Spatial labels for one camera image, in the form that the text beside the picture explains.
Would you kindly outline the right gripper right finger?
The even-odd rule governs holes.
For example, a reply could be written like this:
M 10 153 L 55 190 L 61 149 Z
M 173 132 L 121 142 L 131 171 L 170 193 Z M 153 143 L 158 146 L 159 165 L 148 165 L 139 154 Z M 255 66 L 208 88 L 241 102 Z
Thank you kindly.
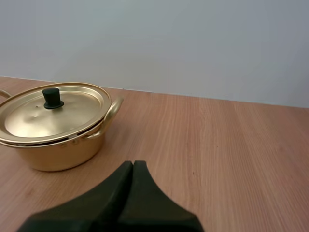
M 202 232 L 197 216 L 170 199 L 145 161 L 135 161 L 130 191 L 117 220 L 119 232 Z

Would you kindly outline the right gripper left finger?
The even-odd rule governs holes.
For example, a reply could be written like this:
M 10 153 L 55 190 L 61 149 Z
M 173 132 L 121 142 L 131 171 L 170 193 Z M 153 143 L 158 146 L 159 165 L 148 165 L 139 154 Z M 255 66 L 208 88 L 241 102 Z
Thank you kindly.
M 31 215 L 18 231 L 103 231 L 115 223 L 121 212 L 130 189 L 132 172 L 132 162 L 123 162 L 110 176 L 88 192 Z

